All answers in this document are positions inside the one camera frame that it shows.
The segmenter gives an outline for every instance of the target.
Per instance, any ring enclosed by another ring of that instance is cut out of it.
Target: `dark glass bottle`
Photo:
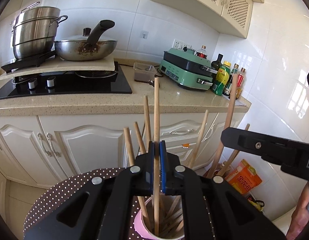
[[[219,70],[220,66],[222,65],[222,63],[221,63],[222,58],[223,58],[223,55],[222,55],[222,54],[219,54],[219,55],[218,55],[218,59],[211,62],[211,67],[212,67],[214,70],[216,70],[216,71]]]

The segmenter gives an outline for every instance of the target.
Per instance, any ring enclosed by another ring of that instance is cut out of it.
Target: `screw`
[[[256,149],[259,150],[260,148],[261,148],[261,142],[257,142],[257,143],[256,143]]]
[[[178,165],[175,167],[176,172],[184,172],[185,171],[185,167],[182,165]]]
[[[94,178],[92,178],[91,182],[94,185],[98,185],[102,182],[102,179],[100,177],[94,177]]]
[[[141,170],[141,169],[140,169],[139,166],[132,166],[132,167],[130,168],[130,171],[131,171],[132,173],[138,173],[140,170]]]
[[[214,176],[213,177],[213,181],[215,183],[222,183],[223,182],[223,178],[221,176]]]

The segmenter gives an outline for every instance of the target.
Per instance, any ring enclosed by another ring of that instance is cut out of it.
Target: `cutting board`
[[[103,59],[90,61],[67,61],[61,59],[60,57],[50,58],[39,67],[21,68],[10,73],[3,73],[0,76],[0,80],[37,73],[77,70],[114,71],[115,66],[113,56],[109,55]]]

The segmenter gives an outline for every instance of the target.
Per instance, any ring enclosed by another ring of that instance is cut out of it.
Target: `pot lid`
[[[61,41],[55,41],[55,42],[66,42],[66,41],[83,41],[83,42],[86,42],[89,35],[90,35],[90,32],[91,32],[91,28],[84,28],[83,29],[83,35],[74,35],[74,36],[71,36],[67,39],[64,39],[64,40],[61,40]],[[98,41],[117,41],[117,40],[102,36],[102,37],[99,38]]]

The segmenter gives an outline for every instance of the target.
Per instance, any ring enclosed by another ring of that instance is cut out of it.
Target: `pink cup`
[[[175,197],[174,196],[165,196],[165,195],[161,195],[161,197],[162,197],[163,203],[164,203],[164,205],[166,207],[166,210],[169,210],[169,207],[171,206],[171,204],[172,204],[172,202],[173,202]],[[152,209],[152,205],[151,205],[151,198],[149,198],[145,202],[145,205],[147,207],[150,224],[153,225],[153,209]],[[175,211],[178,210],[181,207],[182,207],[182,204],[181,204],[181,201],[180,201],[179,202],[179,206],[177,206],[175,208]],[[159,236],[155,236],[145,226],[141,210],[139,210],[139,212],[135,216],[134,228],[135,228],[136,232],[138,232],[141,237],[146,238],[146,239],[151,239],[151,240],[166,240],[166,239],[169,239],[169,240],[179,240],[179,239],[184,237],[184,230],[183,230],[183,228],[177,233],[177,235],[175,235],[175,236],[173,236],[171,238],[161,238]]]

